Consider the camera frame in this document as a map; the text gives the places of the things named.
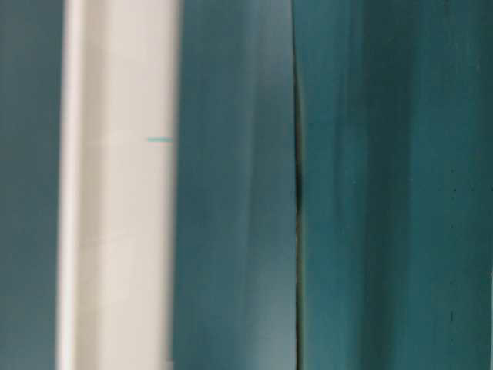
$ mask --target white vertical bar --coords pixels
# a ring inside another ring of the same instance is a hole
[[[84,0],[66,0],[62,62],[56,368],[75,369]]]
[[[57,370],[172,366],[178,1],[65,4]]]

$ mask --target teal panel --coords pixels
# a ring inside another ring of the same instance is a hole
[[[303,369],[487,370],[493,3],[294,0]]]
[[[0,368],[55,368],[62,1],[0,1]]]
[[[175,370],[295,366],[290,14],[183,3]]]

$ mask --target small teal mark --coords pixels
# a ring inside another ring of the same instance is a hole
[[[170,137],[158,136],[158,137],[148,137],[147,141],[150,143],[171,143],[173,139],[171,139]]]

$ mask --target dark gap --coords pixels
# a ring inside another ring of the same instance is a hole
[[[301,103],[300,82],[296,61],[296,32],[294,25],[294,0],[291,2],[291,31],[293,48],[293,97],[294,97],[294,160],[295,160],[295,194],[296,194],[296,370],[303,368],[303,259],[301,245]]]

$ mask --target teal curtain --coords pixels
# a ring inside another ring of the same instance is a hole
[[[295,368],[289,2],[183,2],[175,370]]]
[[[293,9],[302,368],[489,369],[493,2]]]
[[[55,368],[63,1],[0,0],[0,368]]]

